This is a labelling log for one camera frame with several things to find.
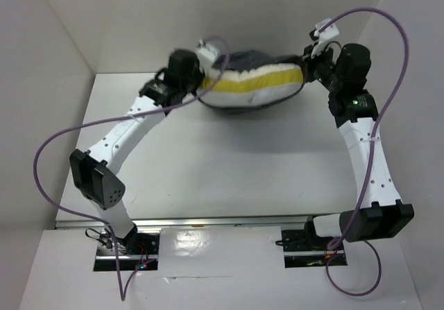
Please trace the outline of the dark grey checked pillowcase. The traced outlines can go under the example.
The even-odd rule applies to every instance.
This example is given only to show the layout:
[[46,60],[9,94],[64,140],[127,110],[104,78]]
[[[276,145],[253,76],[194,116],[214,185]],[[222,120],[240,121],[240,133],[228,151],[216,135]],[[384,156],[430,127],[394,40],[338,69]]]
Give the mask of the dark grey checked pillowcase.
[[[228,68],[225,71],[245,71],[245,70],[251,70],[251,69],[257,69],[260,66],[267,65],[267,64],[279,64],[279,63],[288,63],[288,64],[296,64],[302,69],[302,59],[299,55],[294,54],[287,54],[287,55],[278,55],[276,57],[273,57],[267,53],[256,51],[256,50],[249,50],[249,51],[239,51],[235,53],[230,54],[230,62],[228,65]],[[225,112],[247,112],[247,111],[256,111],[261,110],[267,107],[270,107],[275,104],[282,103],[290,98],[293,98],[298,93],[301,92],[303,89],[305,83],[303,81],[302,87],[299,89],[298,92],[295,94],[284,98],[280,101],[270,103],[268,105],[263,106],[257,106],[257,107],[212,107],[207,104],[205,104],[201,98],[200,102],[209,107],[213,110],[220,110]]]

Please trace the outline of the cream memory foam pillow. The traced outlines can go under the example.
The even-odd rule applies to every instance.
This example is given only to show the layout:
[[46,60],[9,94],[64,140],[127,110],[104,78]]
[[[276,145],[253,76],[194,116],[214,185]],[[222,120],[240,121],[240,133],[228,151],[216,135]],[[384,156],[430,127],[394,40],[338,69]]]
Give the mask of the cream memory foam pillow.
[[213,69],[204,78],[199,92],[207,93],[201,100],[212,107],[257,107],[287,98],[302,87],[302,69],[296,64],[267,64],[245,71]]

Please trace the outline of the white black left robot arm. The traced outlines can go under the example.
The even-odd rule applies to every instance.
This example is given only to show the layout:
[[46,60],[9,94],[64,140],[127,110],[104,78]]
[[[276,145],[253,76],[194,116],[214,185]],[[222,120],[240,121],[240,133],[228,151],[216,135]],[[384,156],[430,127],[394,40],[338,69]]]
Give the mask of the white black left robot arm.
[[138,143],[165,119],[169,108],[196,92],[204,70],[212,64],[203,50],[176,49],[167,67],[139,90],[127,118],[86,151],[76,149],[69,157],[75,187],[108,222],[107,229],[114,232],[112,245],[122,254],[136,248],[137,227],[123,204],[126,187],[117,174]]

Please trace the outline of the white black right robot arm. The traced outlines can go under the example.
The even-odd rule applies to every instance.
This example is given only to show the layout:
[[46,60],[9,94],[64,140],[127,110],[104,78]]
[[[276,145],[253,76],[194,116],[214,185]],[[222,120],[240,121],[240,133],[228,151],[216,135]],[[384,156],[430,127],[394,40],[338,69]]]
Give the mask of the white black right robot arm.
[[304,79],[328,90],[328,108],[350,156],[358,189],[356,207],[339,214],[310,218],[302,233],[304,244],[329,249],[337,241],[349,243],[390,239],[414,217],[411,204],[395,188],[382,147],[375,99],[365,88],[371,66],[370,51],[360,44],[346,44],[337,59],[330,47],[316,53],[305,48]]

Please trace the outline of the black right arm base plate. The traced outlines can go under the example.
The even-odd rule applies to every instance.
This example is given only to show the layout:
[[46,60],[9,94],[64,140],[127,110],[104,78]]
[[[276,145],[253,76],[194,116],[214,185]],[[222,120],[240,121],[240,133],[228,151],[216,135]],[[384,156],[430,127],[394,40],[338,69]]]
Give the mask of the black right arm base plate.
[[332,237],[319,237],[306,230],[282,230],[281,239],[275,241],[285,252],[325,251]]

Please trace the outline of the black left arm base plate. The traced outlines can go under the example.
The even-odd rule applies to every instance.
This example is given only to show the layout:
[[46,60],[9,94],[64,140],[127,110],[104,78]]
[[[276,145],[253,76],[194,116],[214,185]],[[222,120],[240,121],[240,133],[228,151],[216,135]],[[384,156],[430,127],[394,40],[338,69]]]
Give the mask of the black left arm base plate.
[[[159,233],[139,232],[126,245],[118,243],[117,250],[119,255],[157,255],[159,243]],[[109,232],[100,235],[96,254],[102,257],[114,255],[114,243]]]

